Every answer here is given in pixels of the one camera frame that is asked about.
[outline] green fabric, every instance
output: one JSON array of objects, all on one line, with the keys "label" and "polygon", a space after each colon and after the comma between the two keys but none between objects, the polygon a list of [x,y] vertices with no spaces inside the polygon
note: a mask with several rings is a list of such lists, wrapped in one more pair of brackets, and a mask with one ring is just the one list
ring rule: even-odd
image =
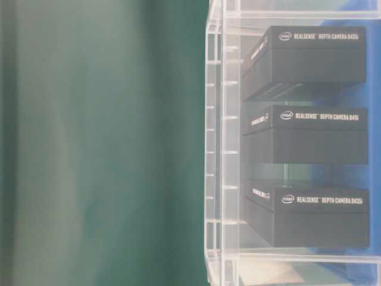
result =
[{"label": "green fabric", "polygon": [[207,285],[207,8],[3,1],[4,285]]}]

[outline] white paper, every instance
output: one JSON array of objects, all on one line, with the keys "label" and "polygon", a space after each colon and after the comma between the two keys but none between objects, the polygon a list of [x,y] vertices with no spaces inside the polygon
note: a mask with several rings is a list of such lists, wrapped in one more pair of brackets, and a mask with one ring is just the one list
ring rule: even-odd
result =
[{"label": "white paper", "polygon": [[245,286],[305,282],[291,264],[285,262],[240,261],[238,269]]}]

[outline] blue panel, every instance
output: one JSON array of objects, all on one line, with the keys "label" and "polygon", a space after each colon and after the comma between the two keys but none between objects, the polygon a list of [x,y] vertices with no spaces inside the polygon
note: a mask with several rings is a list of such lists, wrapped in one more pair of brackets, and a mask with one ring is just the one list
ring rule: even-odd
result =
[{"label": "blue panel", "polygon": [[[349,1],[343,10],[367,10],[370,3]],[[367,80],[364,84],[348,88],[329,100],[317,101],[318,105],[337,107],[364,107],[368,109],[369,164],[315,166],[314,180],[334,182],[356,188],[368,189],[370,194],[370,246],[362,249],[317,250],[324,253],[381,255],[381,21],[345,20],[326,21],[324,25],[366,27]],[[354,284],[375,281],[375,266],[349,265],[347,275]]]}]

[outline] clear plastic container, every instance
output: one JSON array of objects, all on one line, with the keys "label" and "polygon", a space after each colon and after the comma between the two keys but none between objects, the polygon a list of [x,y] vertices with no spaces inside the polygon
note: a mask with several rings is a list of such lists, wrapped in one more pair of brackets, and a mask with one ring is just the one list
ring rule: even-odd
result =
[{"label": "clear plastic container", "polygon": [[[204,252],[211,285],[381,285],[381,227],[377,225],[381,217],[381,211],[377,211],[377,208],[381,210],[381,120],[378,118],[381,98],[377,94],[381,90],[380,17],[378,0],[211,0],[205,48],[204,188]],[[280,30],[287,28],[266,39],[266,31],[274,26]],[[295,27],[306,27],[307,32],[295,32]],[[310,27],[328,30],[311,32]],[[360,35],[364,58],[359,59],[358,51],[356,60],[359,61],[353,62],[350,56],[345,58],[351,41],[357,41],[359,35],[358,30],[340,32],[340,27],[364,29]],[[282,41],[279,46],[275,44],[278,39]],[[306,66],[303,57],[314,48],[314,42],[308,47],[297,46],[303,51],[308,49],[302,56],[299,55],[303,52],[287,49],[286,67],[280,67],[284,60],[277,54],[283,42],[296,39],[316,43],[337,39],[349,44],[341,42],[335,46],[334,43],[334,48],[342,52],[335,50],[336,54],[331,54],[330,47],[318,43],[316,48],[324,50],[319,52],[329,55],[325,58],[311,54],[311,70],[317,72],[310,69],[300,72]],[[265,51],[270,41],[274,42]],[[248,73],[256,65],[256,57],[263,58],[270,50],[271,60],[261,63],[256,72]],[[299,77],[305,73],[307,78],[277,82],[276,72],[283,69],[283,76],[287,68],[291,78],[298,72]],[[343,70],[343,79],[335,79],[336,69]],[[339,84],[314,78],[318,73],[321,77],[331,73],[328,77]],[[254,92],[257,82],[251,80],[263,80],[266,85]],[[284,127],[273,121],[266,128],[256,130],[257,124],[263,124],[268,117],[279,117],[275,111],[265,112],[272,105],[289,107],[283,115],[286,121],[292,113],[292,120],[299,116],[310,124],[317,116],[329,124],[324,125],[324,121],[321,125],[311,123],[312,127],[297,123],[296,127]],[[304,112],[303,108],[308,107],[316,111]],[[367,115],[359,120],[356,112],[360,109]],[[351,125],[362,120],[360,128]],[[296,133],[290,135],[290,129]],[[311,146],[306,147],[310,153],[306,153],[303,143],[302,147],[295,147],[300,143],[295,138],[285,139],[290,136],[310,142]],[[324,145],[329,140],[333,141],[332,149]],[[326,152],[321,151],[321,144]],[[279,146],[284,147],[286,159],[279,155],[283,148]],[[256,187],[263,180],[274,183],[278,189],[294,188],[295,182],[312,186],[303,185],[298,195],[284,190],[272,193],[272,186]],[[311,195],[317,190],[320,193]],[[273,200],[274,205],[266,205]],[[293,205],[300,209],[284,211]],[[300,226],[288,222],[285,219],[288,216],[300,220]],[[293,230],[279,226],[278,220],[290,223]],[[308,222],[315,228],[308,228]]]}]

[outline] realsense depth camera d435i box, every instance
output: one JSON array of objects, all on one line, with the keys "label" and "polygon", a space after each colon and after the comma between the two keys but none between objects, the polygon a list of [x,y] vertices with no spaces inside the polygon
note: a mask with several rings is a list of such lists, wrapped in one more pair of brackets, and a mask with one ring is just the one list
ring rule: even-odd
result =
[{"label": "realsense depth camera d435i box", "polygon": [[244,100],[311,100],[365,81],[365,28],[272,26],[242,64]]},{"label": "realsense depth camera d435i box", "polygon": [[247,181],[245,220],[273,247],[367,247],[368,191]]}]

